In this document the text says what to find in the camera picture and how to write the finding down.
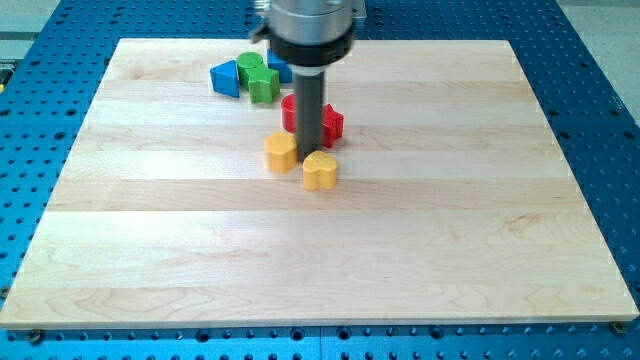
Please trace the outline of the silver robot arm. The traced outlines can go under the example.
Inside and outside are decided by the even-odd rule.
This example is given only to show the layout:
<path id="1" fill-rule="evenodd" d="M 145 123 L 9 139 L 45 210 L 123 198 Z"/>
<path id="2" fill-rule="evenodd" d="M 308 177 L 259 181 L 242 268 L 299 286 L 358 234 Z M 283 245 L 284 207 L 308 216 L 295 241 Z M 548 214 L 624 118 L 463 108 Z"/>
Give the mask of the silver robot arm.
<path id="1" fill-rule="evenodd" d="M 356 0 L 255 0 L 261 24 L 250 33 L 256 43 L 269 42 L 270 50 L 294 74 L 310 77 L 343 59 L 355 39 L 356 22 L 365 17 Z"/>

